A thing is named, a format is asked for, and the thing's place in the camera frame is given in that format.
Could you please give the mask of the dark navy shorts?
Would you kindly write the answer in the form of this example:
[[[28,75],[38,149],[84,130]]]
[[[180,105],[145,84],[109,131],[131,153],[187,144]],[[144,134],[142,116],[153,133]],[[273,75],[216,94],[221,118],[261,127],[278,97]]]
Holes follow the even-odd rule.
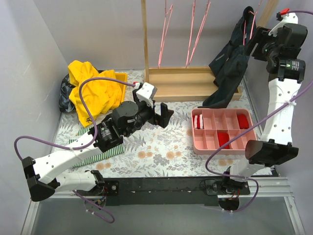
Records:
[[[226,108],[235,94],[248,66],[249,56],[243,45],[244,18],[236,23],[228,43],[208,65],[218,89],[203,103],[202,108]]]

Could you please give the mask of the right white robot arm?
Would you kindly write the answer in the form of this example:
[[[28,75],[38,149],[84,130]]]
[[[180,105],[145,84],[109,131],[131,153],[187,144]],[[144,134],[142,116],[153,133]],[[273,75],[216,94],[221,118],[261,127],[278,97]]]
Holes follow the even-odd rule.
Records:
[[[292,145],[291,124],[294,98],[304,80],[306,63],[297,58],[308,34],[305,26],[285,23],[270,30],[258,27],[245,46],[245,55],[266,61],[268,116],[260,139],[248,140],[245,158],[225,171],[222,191],[234,194],[258,170],[283,164],[298,155]]]

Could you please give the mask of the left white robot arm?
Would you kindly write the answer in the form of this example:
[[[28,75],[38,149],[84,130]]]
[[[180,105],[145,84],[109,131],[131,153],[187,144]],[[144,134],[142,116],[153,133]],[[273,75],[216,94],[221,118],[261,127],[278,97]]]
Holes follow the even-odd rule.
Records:
[[[37,159],[23,159],[31,200],[43,201],[56,192],[73,190],[90,192],[94,196],[103,191],[105,194],[116,194],[117,190],[112,189],[114,184],[105,182],[98,170],[83,173],[67,173],[66,170],[121,145],[124,137],[140,130],[146,122],[165,128],[174,111],[168,109],[165,103],[161,103],[160,108],[161,113],[157,114],[155,106],[148,106],[144,101],[124,101],[98,125],[69,144],[67,150],[59,150]]]

